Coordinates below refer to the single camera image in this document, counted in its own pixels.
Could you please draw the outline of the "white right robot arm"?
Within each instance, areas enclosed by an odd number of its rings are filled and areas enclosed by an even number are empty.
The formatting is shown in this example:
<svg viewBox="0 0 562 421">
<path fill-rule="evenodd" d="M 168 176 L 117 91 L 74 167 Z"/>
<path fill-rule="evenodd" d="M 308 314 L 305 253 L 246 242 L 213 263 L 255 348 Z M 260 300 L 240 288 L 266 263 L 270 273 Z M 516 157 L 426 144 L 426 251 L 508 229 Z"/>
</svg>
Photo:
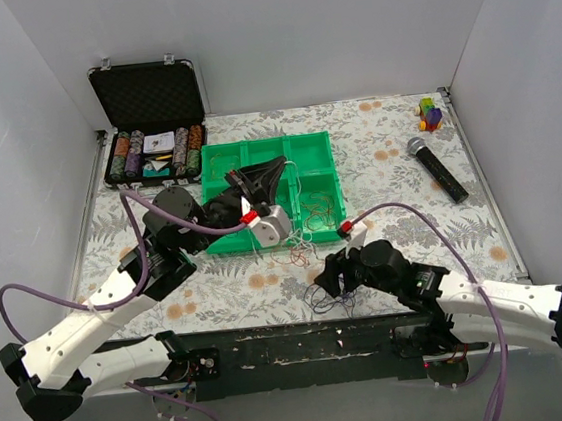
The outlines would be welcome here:
<svg viewBox="0 0 562 421">
<path fill-rule="evenodd" d="M 336 232 L 347 244 L 325 258 L 316 284 L 333 298 L 364 285 L 419 314 L 419 326 L 394 338 L 403 357 L 459 352 L 479 342 L 562 355 L 562 284 L 478 281 L 467 270 L 414 263 L 390 241 L 367 243 L 359 218 L 342 222 Z"/>
</svg>

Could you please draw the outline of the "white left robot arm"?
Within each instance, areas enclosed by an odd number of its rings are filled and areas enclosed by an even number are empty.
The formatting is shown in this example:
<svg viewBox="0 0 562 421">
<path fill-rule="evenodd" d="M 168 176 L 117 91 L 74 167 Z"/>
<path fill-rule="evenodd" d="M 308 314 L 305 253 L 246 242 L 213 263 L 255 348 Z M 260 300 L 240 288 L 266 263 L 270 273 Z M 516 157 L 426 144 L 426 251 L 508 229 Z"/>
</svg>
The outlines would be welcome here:
<svg viewBox="0 0 562 421">
<path fill-rule="evenodd" d="M 190 349 L 173 331 L 103 352 L 100 346 L 137 316 L 155 307 L 181 286 L 197 267 L 192 257 L 217 240 L 249 230 L 262 248 L 278 245 L 291 232 L 291 221 L 276 193 L 286 158 L 233 169 L 227 188 L 204 205 L 181 186 L 160 191 L 153 200 L 131 189 L 120 202 L 145 207 L 143 218 L 127 214 L 137 246 L 89 298 L 62 300 L 20 284 L 0 289 L 21 291 L 67 307 L 69 314 L 36 339 L 20 336 L 0 350 L 0 363 L 16 386 L 17 400 L 33 421 L 68 419 L 83 401 L 137 380 L 213 379 L 219 375 L 216 349 Z"/>
</svg>

